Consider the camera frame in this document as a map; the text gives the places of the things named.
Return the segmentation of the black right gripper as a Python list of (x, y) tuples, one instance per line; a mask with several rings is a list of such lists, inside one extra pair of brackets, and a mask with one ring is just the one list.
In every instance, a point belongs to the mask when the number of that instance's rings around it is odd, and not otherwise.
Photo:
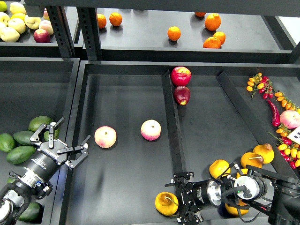
[(221, 185), (212, 179), (193, 182), (193, 172), (176, 172), (165, 187), (176, 186), (187, 194), (187, 204), (179, 204), (177, 211), (170, 216), (178, 223), (201, 223), (200, 210), (217, 208), (221, 204)]

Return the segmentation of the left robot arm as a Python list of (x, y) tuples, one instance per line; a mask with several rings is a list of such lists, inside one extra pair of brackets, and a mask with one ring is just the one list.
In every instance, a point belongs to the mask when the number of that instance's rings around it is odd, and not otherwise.
[(55, 138), (55, 131), (63, 120), (41, 124), (30, 137), (35, 152), (26, 161), (24, 174), (11, 172), (14, 182), (6, 184), (0, 191), (2, 225), (14, 225), (30, 203), (48, 196), (53, 189), (50, 179), (63, 165), (74, 169), (88, 156), (90, 135), (75, 147)]

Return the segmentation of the yellow pear behind right arm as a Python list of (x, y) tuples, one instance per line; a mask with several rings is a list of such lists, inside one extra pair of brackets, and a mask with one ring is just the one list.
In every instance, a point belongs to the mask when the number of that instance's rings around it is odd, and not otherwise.
[(243, 169), (241, 169), (241, 172), (237, 172), (236, 178), (239, 178), (242, 175), (246, 175), (247, 173), (248, 173), (248, 169), (247, 168), (243, 168)]

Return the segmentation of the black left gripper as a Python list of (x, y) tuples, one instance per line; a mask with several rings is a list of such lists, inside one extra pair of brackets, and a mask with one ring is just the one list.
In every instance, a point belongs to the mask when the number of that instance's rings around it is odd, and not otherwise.
[(89, 146), (87, 141), (91, 138), (91, 135), (88, 135), (81, 145), (67, 147), (65, 143), (58, 139), (60, 125), (63, 121), (64, 117), (57, 122), (50, 117), (35, 117), (30, 121), (30, 131), (34, 132), (30, 136), (30, 142), (41, 145), (38, 146), (40, 150), (37, 150), (24, 163), (24, 168), (34, 172), (43, 180), (50, 180), (63, 164), (70, 169), (75, 169), (88, 156), (87, 149)]

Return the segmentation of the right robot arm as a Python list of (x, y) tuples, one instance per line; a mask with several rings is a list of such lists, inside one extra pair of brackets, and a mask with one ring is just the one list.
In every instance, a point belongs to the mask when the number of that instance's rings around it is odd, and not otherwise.
[(215, 179), (194, 182), (193, 172), (174, 173), (168, 186), (179, 191), (181, 225), (197, 225), (203, 221), (200, 211), (217, 208), (224, 203), (235, 207), (237, 213), (250, 208), (268, 216), (271, 225), (298, 225), (300, 223), (300, 182), (262, 168), (247, 165), (247, 173), (232, 162), (240, 176), (222, 172)]

